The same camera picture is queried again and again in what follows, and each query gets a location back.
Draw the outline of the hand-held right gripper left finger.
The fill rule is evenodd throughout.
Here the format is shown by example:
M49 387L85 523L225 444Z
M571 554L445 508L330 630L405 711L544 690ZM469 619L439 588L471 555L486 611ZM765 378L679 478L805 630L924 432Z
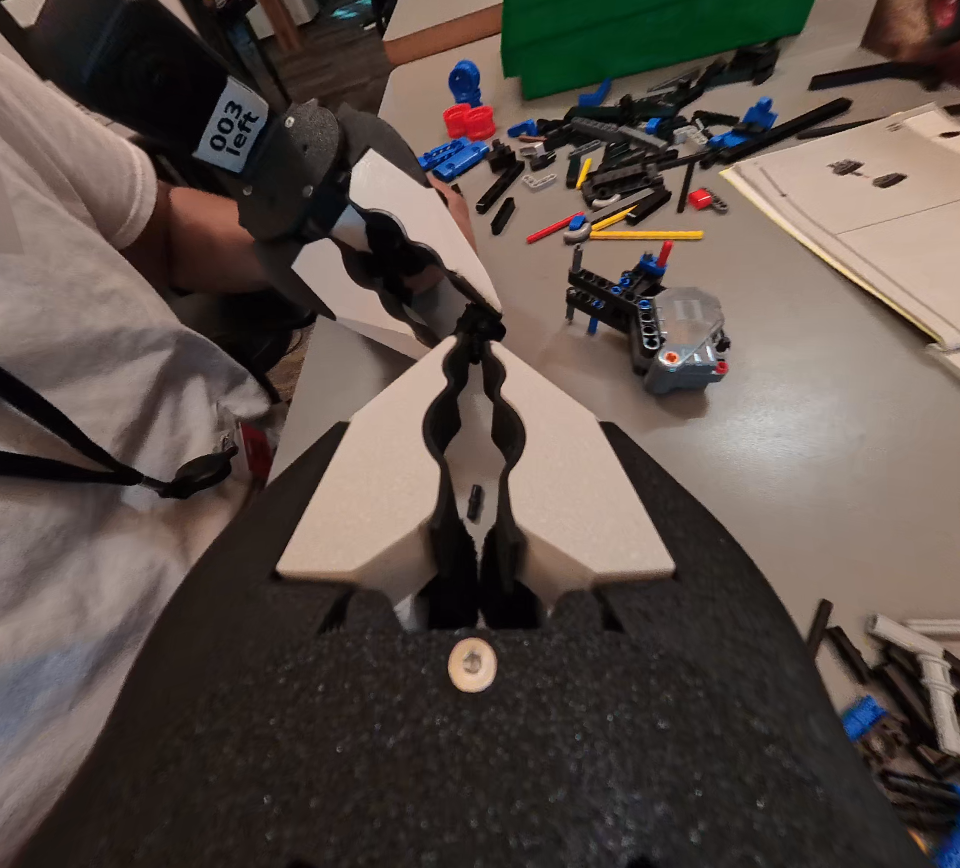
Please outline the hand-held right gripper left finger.
M277 574L477 608L476 548L446 457L471 365L470 340L446 339L352 417Z

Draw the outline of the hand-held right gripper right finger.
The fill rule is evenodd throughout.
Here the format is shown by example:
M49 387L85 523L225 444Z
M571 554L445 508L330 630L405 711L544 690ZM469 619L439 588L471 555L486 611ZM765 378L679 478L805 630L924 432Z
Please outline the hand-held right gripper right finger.
M504 459L492 569L545 608L570 591L673 576L676 564L594 413L499 343L482 361Z

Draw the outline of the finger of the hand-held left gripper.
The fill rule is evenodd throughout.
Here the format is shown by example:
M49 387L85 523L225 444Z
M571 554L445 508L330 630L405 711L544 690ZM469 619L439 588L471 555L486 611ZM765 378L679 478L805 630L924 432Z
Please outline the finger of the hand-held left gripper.
M445 278L417 294L384 279L366 229L362 219L339 220L303 247L293 271L342 326L418 360L453 333L458 292Z
M409 290L432 274L469 303L502 316L495 286L458 209L429 181L420 181L374 150L350 171L349 203L366 226L366 245L383 279Z

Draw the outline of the small black lego piece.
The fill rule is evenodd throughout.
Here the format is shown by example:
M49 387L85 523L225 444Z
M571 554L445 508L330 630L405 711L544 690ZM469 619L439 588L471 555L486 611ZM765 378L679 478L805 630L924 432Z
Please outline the small black lego piece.
M458 343L465 346L466 356L473 365L479 364L486 345L500 343L506 336L502 318L492 310L469 304L458 319L454 334Z

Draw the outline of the grey motor lego model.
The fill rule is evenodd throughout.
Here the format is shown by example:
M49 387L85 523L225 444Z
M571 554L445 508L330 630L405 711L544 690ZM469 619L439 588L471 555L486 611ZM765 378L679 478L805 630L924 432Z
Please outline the grey motor lego model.
M657 251L615 278L588 270L584 242L573 246L565 290L568 323L581 315L585 333L618 335L630 369L647 394L702 392L730 371L731 339L721 303L697 287L666 284L678 237L665 237Z

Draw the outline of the pile of small lego pins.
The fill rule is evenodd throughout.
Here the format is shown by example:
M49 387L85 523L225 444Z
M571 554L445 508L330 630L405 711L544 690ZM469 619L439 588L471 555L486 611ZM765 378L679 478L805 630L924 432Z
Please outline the pile of small lego pins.
M854 684L840 712L872 783L932 866L959 864L958 620L868 616L870 662L820 599L806 631L814 660L828 648Z

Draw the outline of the person's left forearm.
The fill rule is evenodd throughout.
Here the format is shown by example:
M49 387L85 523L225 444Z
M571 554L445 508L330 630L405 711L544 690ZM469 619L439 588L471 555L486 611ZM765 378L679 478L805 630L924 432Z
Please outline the person's left forearm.
M161 182L150 227L162 242L163 278L171 288L234 295L269 285L231 199Z

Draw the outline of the red lego axle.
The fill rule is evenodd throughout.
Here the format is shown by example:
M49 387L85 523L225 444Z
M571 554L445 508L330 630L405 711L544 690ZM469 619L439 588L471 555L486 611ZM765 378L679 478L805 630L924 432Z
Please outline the red lego axle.
M585 223L585 215L582 212L577 212L574 215L570 215L552 225L546 226L530 235L525 239L527 245L533 245L540 240L543 240L551 235L557 234L559 232L568 230L570 228L576 230L583 226Z

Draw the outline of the pile of lego beams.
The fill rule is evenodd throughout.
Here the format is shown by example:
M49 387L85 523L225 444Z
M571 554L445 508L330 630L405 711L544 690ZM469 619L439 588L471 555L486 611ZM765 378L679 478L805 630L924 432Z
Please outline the pile of lego beams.
M663 209L673 197L665 184L669 171L683 172L678 204L683 211L693 176L727 163L739 149L750 154L776 141L833 132L827 122L845 115L851 100L838 98L792 119L781 119L768 97L739 114L698 107L705 94L722 87L768 81L778 58L775 42L741 48L616 102L608 100L612 81L606 79L580 95L561 118L529 118L501 132L496 126L487 140L447 136L417 161L423 171L457 188L463 175L486 164L493 182L477 212L491 214L494 236L517 213L511 189L522 185L534 193L562 185L574 202L562 219L582 212L585 220L579 229L549 237L561 236L574 246L589 240L593 230L636 227Z

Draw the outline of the lego instruction booklet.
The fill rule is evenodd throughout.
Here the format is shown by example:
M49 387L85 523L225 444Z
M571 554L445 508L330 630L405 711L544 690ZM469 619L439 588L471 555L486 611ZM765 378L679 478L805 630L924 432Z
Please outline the lego instruction booklet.
M738 161L721 177L958 367L958 115L919 106Z

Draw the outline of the person's left hand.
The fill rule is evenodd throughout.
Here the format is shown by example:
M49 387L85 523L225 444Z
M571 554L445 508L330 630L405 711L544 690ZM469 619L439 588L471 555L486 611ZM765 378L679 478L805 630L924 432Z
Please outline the person's left hand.
M436 178L432 173L428 173L426 177L431 186L442 196L444 204L458 226L462 236L466 239L474 253L477 253L474 228L467 202L462 193L456 185L445 183Z

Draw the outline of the red badge card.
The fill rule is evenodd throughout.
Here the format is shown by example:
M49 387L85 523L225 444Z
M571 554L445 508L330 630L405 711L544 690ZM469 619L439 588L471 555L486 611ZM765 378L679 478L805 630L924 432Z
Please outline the red badge card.
M235 432L238 446L238 458L253 482L265 485L269 479L274 448L268 435L259 427L240 422Z

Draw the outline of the person's white shirt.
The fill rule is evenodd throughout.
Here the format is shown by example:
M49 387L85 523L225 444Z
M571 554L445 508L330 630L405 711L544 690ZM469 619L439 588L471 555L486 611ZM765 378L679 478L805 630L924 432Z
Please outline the person's white shirt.
M1 138L2 372L160 482L269 417L258 382L167 301L183 290L163 278L151 222L164 181L147 154L7 58ZM2 866L75 776L152 625L249 492L236 472L186 500L2 478Z

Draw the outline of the long black curved beam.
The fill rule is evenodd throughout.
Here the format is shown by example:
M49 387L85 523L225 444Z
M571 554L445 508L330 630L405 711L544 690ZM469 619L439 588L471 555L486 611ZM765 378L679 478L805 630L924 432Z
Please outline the long black curved beam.
M940 89L944 76L933 65L918 62L884 61L881 63L822 73L811 77L807 90L824 91L880 81L915 82L927 92Z

